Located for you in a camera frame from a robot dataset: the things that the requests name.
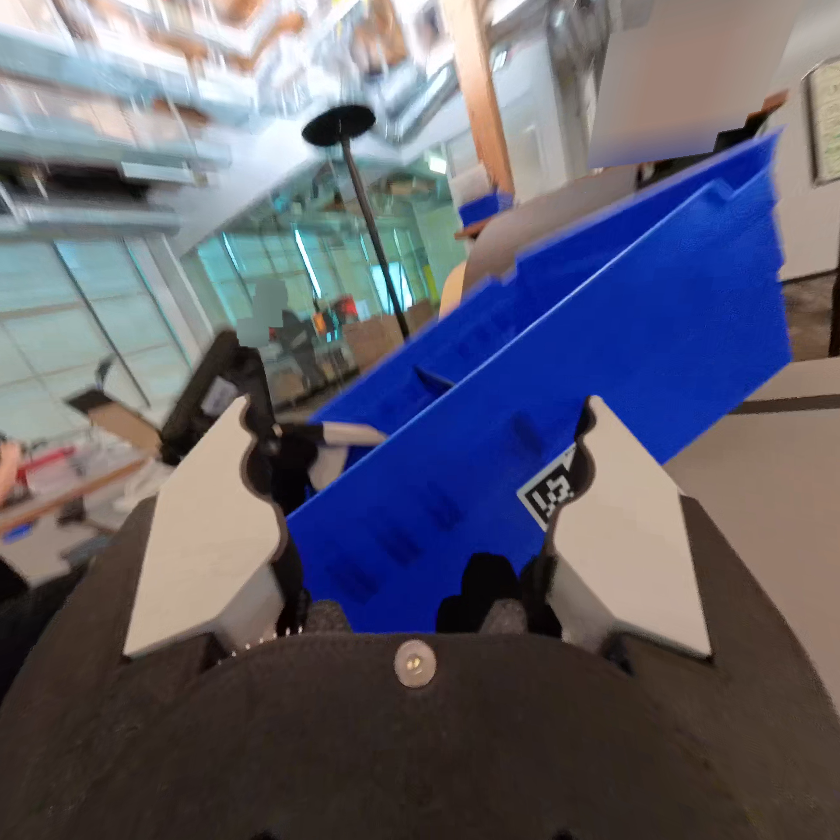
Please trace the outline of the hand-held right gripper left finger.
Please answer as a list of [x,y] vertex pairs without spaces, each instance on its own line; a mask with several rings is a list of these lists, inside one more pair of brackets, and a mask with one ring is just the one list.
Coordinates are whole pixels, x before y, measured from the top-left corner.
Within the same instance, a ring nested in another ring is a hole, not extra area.
[[285,598],[273,563],[285,519],[248,478],[257,435],[242,395],[171,473],[156,497],[123,654],[141,658],[211,634],[236,655],[271,639]]

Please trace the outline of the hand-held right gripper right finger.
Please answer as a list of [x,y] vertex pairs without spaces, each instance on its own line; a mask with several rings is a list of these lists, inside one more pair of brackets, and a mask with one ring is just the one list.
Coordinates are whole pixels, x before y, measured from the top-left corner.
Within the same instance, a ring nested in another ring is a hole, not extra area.
[[712,645],[682,494],[598,395],[575,434],[583,486],[552,515],[545,601],[567,644],[592,654],[628,634],[693,658]]

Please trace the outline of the blue plastic bin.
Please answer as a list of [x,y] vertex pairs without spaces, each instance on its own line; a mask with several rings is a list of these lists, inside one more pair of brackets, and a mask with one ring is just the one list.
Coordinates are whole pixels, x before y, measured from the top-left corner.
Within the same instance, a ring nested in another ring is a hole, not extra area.
[[433,631],[473,554],[536,555],[588,396],[663,465],[786,366],[780,137],[535,246],[317,411],[386,440],[288,519],[312,599],[359,632]]

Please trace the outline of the person's left hand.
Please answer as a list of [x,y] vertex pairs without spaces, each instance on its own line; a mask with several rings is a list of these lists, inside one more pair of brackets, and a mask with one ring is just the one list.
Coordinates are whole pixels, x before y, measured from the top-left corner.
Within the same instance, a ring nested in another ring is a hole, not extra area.
[[307,500],[309,470],[318,456],[318,445],[306,435],[291,433],[279,438],[277,452],[269,457],[269,493],[285,515]]

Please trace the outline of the pile of cardboard boxes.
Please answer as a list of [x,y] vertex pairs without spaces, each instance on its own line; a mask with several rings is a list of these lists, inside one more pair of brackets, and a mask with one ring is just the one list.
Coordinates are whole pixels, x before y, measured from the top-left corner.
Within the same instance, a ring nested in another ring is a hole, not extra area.
[[[420,332],[435,320],[438,308],[423,300],[404,312],[410,335]],[[354,366],[365,373],[380,363],[384,357],[399,350],[404,342],[396,316],[380,314],[364,321],[343,326],[343,339],[347,343]]]

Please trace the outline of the small blue bin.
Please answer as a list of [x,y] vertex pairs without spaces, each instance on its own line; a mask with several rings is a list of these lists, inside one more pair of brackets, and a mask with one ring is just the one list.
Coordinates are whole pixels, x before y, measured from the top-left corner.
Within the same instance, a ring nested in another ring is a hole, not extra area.
[[459,205],[458,215],[463,228],[468,228],[507,211],[513,204],[514,195],[496,187]]

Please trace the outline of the framed wall notice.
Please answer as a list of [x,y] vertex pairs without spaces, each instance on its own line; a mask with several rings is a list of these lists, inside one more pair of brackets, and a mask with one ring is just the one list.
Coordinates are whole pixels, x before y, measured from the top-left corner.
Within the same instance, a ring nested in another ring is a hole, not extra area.
[[839,57],[815,66],[803,80],[812,181],[839,180]]

